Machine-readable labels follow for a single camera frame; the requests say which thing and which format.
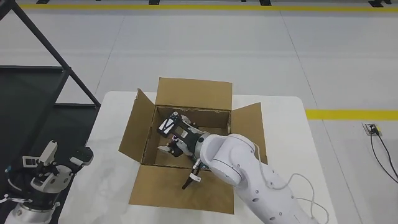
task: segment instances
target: table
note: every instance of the table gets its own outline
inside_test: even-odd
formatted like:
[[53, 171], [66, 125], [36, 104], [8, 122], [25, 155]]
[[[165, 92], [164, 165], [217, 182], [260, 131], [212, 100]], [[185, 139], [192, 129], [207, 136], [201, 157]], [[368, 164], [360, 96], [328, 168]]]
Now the table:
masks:
[[[146, 93], [155, 101], [156, 93]], [[118, 151], [136, 92], [111, 91], [106, 94], [87, 146], [94, 152], [93, 162], [84, 167], [72, 183], [59, 223], [261, 223], [235, 195], [235, 214], [200, 210], [128, 205], [139, 163]], [[233, 109], [261, 102], [269, 165], [288, 180], [293, 173], [305, 175], [315, 189], [315, 201], [336, 224], [317, 150], [301, 100], [286, 96], [233, 95]], [[296, 197], [311, 198], [304, 179], [290, 184]], [[301, 202], [309, 213], [308, 202]], [[320, 223], [325, 212], [314, 206]]]

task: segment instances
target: gray floor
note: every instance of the gray floor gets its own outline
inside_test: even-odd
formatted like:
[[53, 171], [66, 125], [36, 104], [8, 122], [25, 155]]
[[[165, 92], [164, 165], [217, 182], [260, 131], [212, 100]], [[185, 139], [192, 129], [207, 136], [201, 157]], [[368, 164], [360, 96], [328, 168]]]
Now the gray floor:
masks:
[[[108, 91], [156, 91], [159, 77], [181, 77], [233, 82], [235, 94], [298, 96], [307, 109], [398, 108], [398, 14], [27, 13], [100, 101]], [[1, 65], [56, 65], [16, 16], [0, 22], [0, 33]], [[68, 82], [58, 102], [90, 101]], [[397, 123], [377, 123], [398, 167]], [[373, 158], [361, 122], [310, 126], [339, 223], [395, 224], [398, 187]], [[378, 143], [376, 151], [387, 164]]]

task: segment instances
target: cardboard box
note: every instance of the cardboard box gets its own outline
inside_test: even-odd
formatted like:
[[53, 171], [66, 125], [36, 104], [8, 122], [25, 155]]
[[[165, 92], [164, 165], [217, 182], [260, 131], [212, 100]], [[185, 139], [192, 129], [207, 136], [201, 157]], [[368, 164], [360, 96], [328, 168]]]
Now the cardboard box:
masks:
[[160, 78], [155, 104], [138, 89], [119, 147], [141, 163], [129, 204], [234, 213], [232, 186], [211, 171], [201, 171], [202, 181], [182, 190], [193, 162], [157, 149], [168, 141], [157, 128], [173, 111], [209, 133], [246, 136], [260, 147], [261, 160], [267, 162], [260, 103], [232, 110], [232, 83]]

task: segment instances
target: electrical socket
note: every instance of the electrical socket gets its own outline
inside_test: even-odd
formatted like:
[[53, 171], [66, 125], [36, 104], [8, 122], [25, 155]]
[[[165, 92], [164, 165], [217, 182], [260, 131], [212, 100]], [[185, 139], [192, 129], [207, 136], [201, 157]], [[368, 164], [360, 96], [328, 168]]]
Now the electrical socket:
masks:
[[380, 136], [380, 137], [383, 136], [382, 133], [381, 133], [380, 127], [379, 127], [376, 123], [365, 123], [365, 122], [363, 122], [363, 123], [362, 123], [362, 126], [363, 126], [363, 129], [365, 129], [365, 133], [366, 133], [368, 136], [377, 137], [377, 134], [376, 134], [376, 133], [371, 133], [371, 125], [372, 125], [372, 124], [374, 124], [374, 125], [376, 126], [377, 130], [379, 131], [379, 136]]

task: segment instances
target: yellow floor line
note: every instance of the yellow floor line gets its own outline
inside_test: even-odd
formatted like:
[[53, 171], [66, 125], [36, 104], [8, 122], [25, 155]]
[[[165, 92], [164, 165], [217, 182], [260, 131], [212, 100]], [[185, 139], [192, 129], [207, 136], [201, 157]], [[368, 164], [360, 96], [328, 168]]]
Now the yellow floor line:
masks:
[[398, 110], [305, 110], [308, 119], [324, 120], [396, 120]]
[[24, 9], [65, 10], [217, 10], [217, 11], [318, 11], [318, 12], [398, 12], [398, 8], [320, 7], [320, 6], [250, 6], [250, 5], [185, 5], [161, 4], [21, 4]]

